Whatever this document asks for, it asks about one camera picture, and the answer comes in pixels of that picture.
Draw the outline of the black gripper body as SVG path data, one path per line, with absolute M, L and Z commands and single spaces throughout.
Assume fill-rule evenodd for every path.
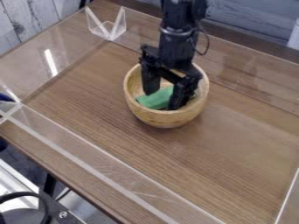
M 159 46 L 142 44 L 140 65 L 159 68 L 162 79 L 172 84 L 190 81 L 196 86 L 202 73 L 192 64 L 196 52 L 199 28 L 175 30 L 160 28 Z

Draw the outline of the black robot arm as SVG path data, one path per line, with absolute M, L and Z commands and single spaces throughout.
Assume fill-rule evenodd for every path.
M 202 72 L 192 64 L 207 0 L 162 0 L 163 20 L 159 46 L 142 44 L 144 95 L 136 101 L 150 109 L 178 110 L 195 96 Z

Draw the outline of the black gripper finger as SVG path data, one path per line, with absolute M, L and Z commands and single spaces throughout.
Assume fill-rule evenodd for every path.
M 172 95 L 168 102 L 168 109 L 178 110 L 183 107 L 195 95 L 196 86 L 192 82 L 183 80 L 174 85 Z
M 151 95 L 160 89 L 160 74 L 159 68 L 147 64 L 142 65 L 142 82 L 143 90 L 147 95 Z

